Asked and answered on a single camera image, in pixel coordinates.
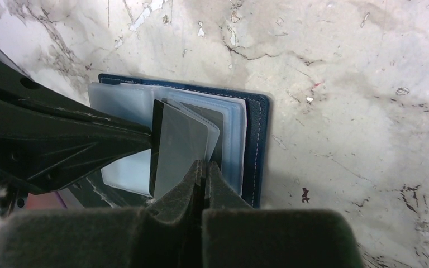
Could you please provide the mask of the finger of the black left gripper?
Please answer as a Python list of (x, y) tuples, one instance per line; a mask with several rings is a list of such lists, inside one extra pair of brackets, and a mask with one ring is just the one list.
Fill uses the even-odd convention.
[(0, 100), (0, 183), (32, 194), (62, 189), (151, 147), (146, 126), (69, 100)]
[(61, 95), (0, 61), (0, 101), (78, 122), (95, 123), (142, 135), (150, 129), (138, 123), (96, 111), (82, 103)]

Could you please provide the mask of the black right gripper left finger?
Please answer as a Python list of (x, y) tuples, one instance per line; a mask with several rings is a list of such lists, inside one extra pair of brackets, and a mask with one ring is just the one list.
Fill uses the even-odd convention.
[(204, 164), (148, 207), (25, 210), (0, 228), (0, 267), (200, 267)]

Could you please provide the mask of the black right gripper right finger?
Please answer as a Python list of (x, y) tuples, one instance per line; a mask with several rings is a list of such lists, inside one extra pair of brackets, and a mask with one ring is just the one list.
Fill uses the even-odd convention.
[(254, 209), (225, 182), (217, 164), (206, 178), (204, 267), (362, 267), (350, 225), (324, 209)]

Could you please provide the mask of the black gold-lined card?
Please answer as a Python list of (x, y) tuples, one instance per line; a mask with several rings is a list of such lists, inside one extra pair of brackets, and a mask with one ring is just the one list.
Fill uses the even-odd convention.
[(217, 126), (182, 103), (154, 100), (150, 195), (160, 199), (182, 181), (192, 163), (208, 161), (219, 133)]

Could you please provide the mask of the navy blue card holder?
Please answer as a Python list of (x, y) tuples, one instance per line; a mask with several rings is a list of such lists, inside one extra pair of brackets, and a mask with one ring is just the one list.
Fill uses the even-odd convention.
[(167, 86), (191, 92), (245, 100), (247, 130), (244, 168), (247, 174), (243, 178), (241, 197), (253, 208), (260, 207), (264, 159), (269, 130), (270, 98), (267, 95), (107, 73), (100, 73), (98, 81), (109, 85), (129, 83)]

